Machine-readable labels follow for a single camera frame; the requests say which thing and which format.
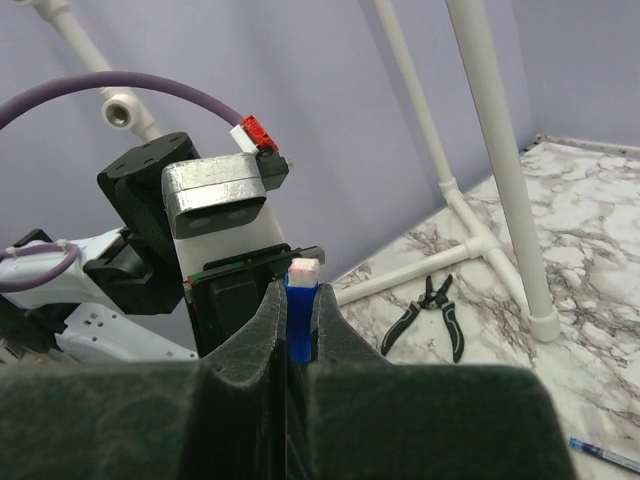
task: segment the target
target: wire cutters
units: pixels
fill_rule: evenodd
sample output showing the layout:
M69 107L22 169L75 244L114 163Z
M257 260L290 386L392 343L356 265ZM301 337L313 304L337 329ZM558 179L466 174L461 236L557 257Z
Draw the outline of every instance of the wire cutters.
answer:
M380 348L382 355L386 356L387 353L389 353L393 344L398 340L400 335L404 333L409 325L418 318L422 309L435 310L439 308L442 310L442 318L444 318L444 324L446 325L447 330L449 331L449 336L451 337L453 361L454 363L458 363L460 361L460 357L462 357L462 352L464 351L464 336L462 335L460 325L458 325L458 320L456 320L455 304L447 297L447 290L449 290L452 282L453 275L449 275L442 286L434 292L431 275L427 277L425 293L420 295L417 302L411 302L409 309L404 312L404 315L402 315L400 320L394 323L384 336L382 346Z

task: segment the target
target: red connector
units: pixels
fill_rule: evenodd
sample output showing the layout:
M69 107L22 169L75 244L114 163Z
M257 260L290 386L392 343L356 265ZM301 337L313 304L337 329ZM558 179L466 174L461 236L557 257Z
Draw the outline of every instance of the red connector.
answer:
M278 151L278 146L271 139L267 131L260 125L258 119L253 115L249 115L242 121L242 127L251 137L258 148L271 148L274 152Z

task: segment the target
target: wire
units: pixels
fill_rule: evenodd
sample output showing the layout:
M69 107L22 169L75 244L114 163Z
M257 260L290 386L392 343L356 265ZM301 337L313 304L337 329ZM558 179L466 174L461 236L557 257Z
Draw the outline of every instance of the wire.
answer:
M65 255L65 257L58 265L53 267L51 270L38 275L35 278L31 278L28 280L16 280L13 282L0 281L0 293L24 292L26 290L31 290L32 288L44 285L45 283L48 283L51 280L59 277L80 257L80 248L76 244L68 242L65 242L63 245L59 245L57 243L41 243L38 245L33 245L31 247L22 247L7 250L8 251L0 253L0 262L2 262L2 260L6 259L7 257L26 257L29 255L37 255L39 253L63 251L67 252L67 255Z
M49 100L69 95L70 93L105 87L143 88L167 93L209 110L233 127L242 123L242 115L234 109L184 83L146 73L115 71L94 72L58 78L16 95L11 100L0 105L0 130L19 116Z

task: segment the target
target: screw hole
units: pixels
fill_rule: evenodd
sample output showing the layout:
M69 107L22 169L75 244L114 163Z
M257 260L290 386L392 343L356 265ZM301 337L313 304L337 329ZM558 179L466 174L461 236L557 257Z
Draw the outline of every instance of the screw hole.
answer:
M109 105L105 112L107 121L114 127L124 128L131 121L129 110L122 105Z

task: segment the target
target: white pvc pipe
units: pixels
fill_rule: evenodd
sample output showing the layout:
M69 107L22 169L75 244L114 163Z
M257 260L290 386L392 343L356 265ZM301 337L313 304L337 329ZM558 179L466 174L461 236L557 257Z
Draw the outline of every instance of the white pvc pipe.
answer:
M431 116L431 110L427 104L427 99L422 90L420 78L416 72L415 65L409 53L409 47L402 33L400 22L393 9L391 0L375 0L378 15L382 22L382 26L389 39L391 50L404 79L407 87L411 103L415 109L418 122L422 128L422 133L429 147L429 152L433 159L433 163L438 172L441 186L455 186L455 179L451 174L447 157L445 156L442 142L436 130L435 122Z
M34 3L33 7L43 20L51 24L89 71L112 70L100 50L69 10L67 0L44 0ZM149 142L161 136L153 116L130 89L103 88L101 91L107 101L118 95L123 97L125 101L121 102L121 107L131 114L132 120L128 129L142 141Z
M467 227L469 233L473 236L481 237L484 240L482 250L483 258L493 267L498 278L502 281L520 308L523 316L527 317L530 312L522 285L522 279L509 258L505 255L496 236L486 225L478 220L478 217L476 217L475 212L464 199L462 193L459 191L450 192L446 199L451 209L458 214L462 223Z
M470 251L467 245L457 245L444 252L431 255L413 265L380 275L377 278L365 280L352 287L337 291L336 299L338 300L338 305L343 306L360 300L361 298L368 297L369 295L374 295L383 290L395 287L401 283L424 277L441 268L472 258L472 254L473 252Z
M546 318L553 314L554 308L484 2L447 0L447 6L491 158L529 309L533 317Z

